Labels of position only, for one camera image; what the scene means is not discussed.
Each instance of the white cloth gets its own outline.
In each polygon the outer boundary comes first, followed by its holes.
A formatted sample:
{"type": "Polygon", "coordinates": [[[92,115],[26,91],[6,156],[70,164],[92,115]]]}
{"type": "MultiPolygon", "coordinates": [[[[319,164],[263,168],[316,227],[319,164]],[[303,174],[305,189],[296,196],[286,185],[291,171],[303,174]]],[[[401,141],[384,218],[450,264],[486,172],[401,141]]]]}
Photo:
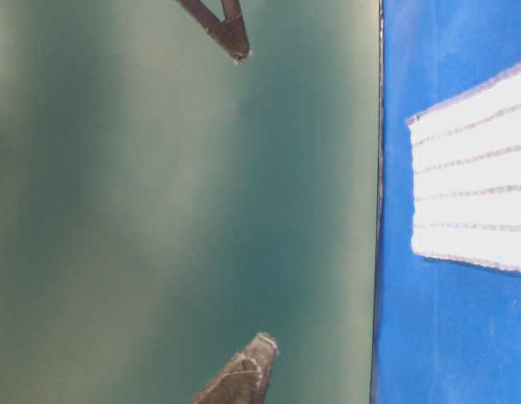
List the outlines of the white cloth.
{"type": "Polygon", "coordinates": [[[521,271],[521,64],[408,126],[413,251],[521,271]]]}

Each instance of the blue surface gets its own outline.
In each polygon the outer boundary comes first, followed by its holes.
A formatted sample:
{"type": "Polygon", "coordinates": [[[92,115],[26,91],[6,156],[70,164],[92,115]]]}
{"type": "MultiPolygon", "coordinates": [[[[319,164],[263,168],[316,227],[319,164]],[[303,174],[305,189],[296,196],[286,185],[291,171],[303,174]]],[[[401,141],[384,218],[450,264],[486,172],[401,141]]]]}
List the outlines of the blue surface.
{"type": "Polygon", "coordinates": [[[521,402],[521,275],[412,253],[405,119],[521,61],[521,0],[386,0],[373,401],[521,402]]]}

